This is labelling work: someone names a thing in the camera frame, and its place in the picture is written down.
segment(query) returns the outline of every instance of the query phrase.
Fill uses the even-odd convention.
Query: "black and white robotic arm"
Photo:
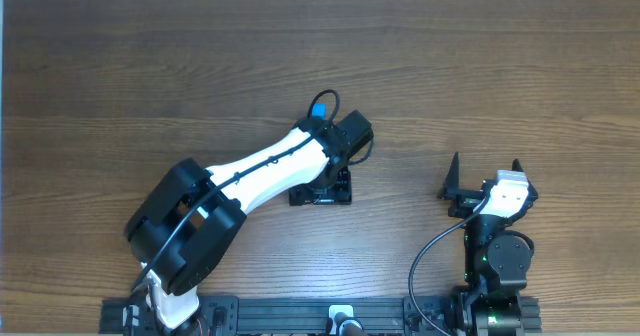
[[[327,120],[314,108],[326,93],[336,96]],[[192,159],[178,163],[134,214],[124,233],[144,271],[132,291],[150,290],[147,302],[166,330],[185,327],[198,310],[197,285],[258,206],[286,190],[291,205],[351,202],[347,166],[373,131],[358,111],[334,123],[338,107],[338,95],[327,90],[286,137],[264,150],[206,168]]]

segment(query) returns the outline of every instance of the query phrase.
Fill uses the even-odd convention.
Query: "wood grain surface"
[[[526,295],[546,331],[640,330],[640,0],[6,0],[3,331],[96,332],[140,271],[122,229],[174,163],[284,136],[325,88],[376,148],[349,207],[257,209],[201,292],[403,296],[520,158],[540,200]],[[461,234],[416,275],[461,283]]]

